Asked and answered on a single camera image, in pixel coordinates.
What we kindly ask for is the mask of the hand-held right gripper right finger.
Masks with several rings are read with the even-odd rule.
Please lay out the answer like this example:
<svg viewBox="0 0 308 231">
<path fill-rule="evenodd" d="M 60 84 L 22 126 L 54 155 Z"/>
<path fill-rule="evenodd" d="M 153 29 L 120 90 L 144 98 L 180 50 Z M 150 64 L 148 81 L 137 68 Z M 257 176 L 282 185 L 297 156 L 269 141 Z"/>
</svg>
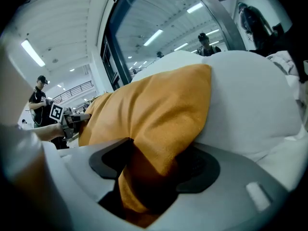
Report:
<svg viewBox="0 0 308 231">
<path fill-rule="evenodd" d="M 238 154 L 192 143 L 177 162 L 177 199 L 151 231 L 257 231 L 288 196 L 274 177 Z"/>
</svg>

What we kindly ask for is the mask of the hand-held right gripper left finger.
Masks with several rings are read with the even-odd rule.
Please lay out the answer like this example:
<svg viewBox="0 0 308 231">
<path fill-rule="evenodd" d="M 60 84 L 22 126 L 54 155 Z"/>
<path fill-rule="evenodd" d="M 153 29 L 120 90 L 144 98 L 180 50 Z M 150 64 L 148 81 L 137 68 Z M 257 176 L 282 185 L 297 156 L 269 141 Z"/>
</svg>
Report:
<svg viewBox="0 0 308 231">
<path fill-rule="evenodd" d="M 133 140 L 122 138 L 100 144 L 57 150 L 50 142 L 43 142 L 48 164 L 57 177 L 65 173 L 95 202 L 114 189 L 132 150 Z"/>
</svg>

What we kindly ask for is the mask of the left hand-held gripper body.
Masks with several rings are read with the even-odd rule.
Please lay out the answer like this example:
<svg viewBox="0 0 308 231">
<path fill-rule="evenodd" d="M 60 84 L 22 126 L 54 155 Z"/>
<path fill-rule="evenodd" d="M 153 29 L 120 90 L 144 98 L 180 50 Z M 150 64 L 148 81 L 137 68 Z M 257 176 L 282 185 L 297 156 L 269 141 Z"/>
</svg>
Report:
<svg viewBox="0 0 308 231">
<path fill-rule="evenodd" d="M 61 124 L 65 139 L 71 139 L 75 134 L 79 133 L 79 122 L 81 121 L 72 121 L 71 114 L 75 114 L 71 108 L 62 107 L 55 102 L 51 102 L 49 118 Z"/>
</svg>

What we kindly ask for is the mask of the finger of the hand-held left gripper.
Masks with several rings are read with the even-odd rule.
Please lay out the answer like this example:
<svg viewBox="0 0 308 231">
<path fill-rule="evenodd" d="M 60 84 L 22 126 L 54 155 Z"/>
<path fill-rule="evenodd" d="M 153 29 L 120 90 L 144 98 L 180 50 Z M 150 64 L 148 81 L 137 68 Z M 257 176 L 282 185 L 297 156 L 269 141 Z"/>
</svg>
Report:
<svg viewBox="0 0 308 231">
<path fill-rule="evenodd" d="M 71 114 L 70 118 L 72 121 L 84 121 L 91 118 L 91 114 Z"/>
</svg>

